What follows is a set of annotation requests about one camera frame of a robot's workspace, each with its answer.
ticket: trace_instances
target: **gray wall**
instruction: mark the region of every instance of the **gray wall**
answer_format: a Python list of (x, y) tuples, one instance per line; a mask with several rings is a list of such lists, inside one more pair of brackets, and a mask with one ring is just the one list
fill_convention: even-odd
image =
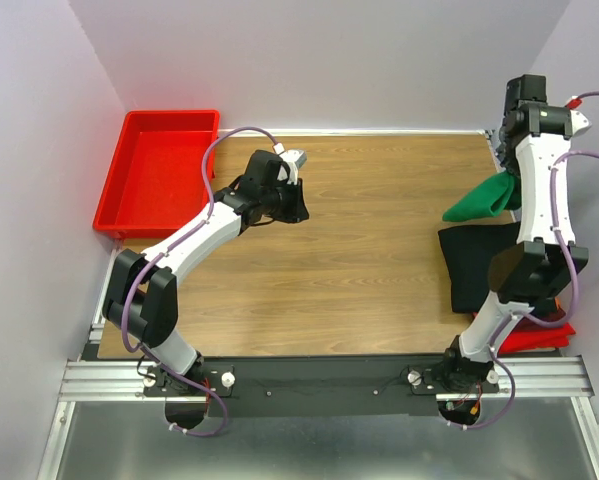
[(36, 478), (110, 242), (90, 224), (123, 108), (62, 0), (0, 1), (0, 479)]
[(70, 0), (126, 109), (222, 126), (488, 128), (568, 0)]
[[(538, 56), (533, 72), (548, 76), (548, 99), (553, 103), (599, 90), (599, 0), (573, 0)], [(594, 126), (574, 140), (574, 147), (599, 151), (599, 99), (586, 100), (580, 110)], [(599, 416), (599, 161), (573, 158), (568, 182), (577, 243), (590, 249), (590, 263), (581, 274), (581, 307), (573, 321), (578, 334), (570, 353), (583, 355)]]

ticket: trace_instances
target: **red plastic container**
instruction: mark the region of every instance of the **red plastic container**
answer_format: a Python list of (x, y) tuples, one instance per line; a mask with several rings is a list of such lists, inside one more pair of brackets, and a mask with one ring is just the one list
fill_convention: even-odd
[[(113, 238), (164, 238), (208, 202), (201, 159), (217, 138), (215, 110), (126, 115), (93, 227)], [(212, 174), (214, 153), (208, 161)]]

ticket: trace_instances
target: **wooden tabletop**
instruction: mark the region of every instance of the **wooden tabletop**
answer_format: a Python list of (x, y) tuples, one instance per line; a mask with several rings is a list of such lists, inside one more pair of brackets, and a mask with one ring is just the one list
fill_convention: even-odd
[[(285, 138), (308, 152), (310, 220), (251, 228), (180, 286), (178, 328), (206, 356), (439, 352), (468, 325), (450, 309), (443, 212), (495, 170), (479, 135)], [(215, 189), (261, 138), (217, 150)], [(507, 223), (509, 215), (478, 223)], [(136, 251), (155, 240), (130, 240)], [(129, 355), (107, 324), (100, 358)]]

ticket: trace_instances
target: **green towel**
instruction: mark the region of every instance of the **green towel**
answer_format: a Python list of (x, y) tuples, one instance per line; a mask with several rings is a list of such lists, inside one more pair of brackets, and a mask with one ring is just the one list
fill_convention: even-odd
[(474, 218), (496, 217), (503, 210), (521, 207), (521, 181), (501, 172), (488, 178), (446, 213), (445, 222), (465, 222)]

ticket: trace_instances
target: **black cloth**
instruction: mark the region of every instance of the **black cloth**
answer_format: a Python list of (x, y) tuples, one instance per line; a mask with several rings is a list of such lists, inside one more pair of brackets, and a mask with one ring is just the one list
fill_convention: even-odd
[[(517, 243), (520, 224), (460, 225), (439, 231), (441, 251), (450, 275), (450, 303), (455, 313), (478, 312), (488, 296), (492, 257)], [(542, 302), (535, 314), (556, 311), (554, 300)]]

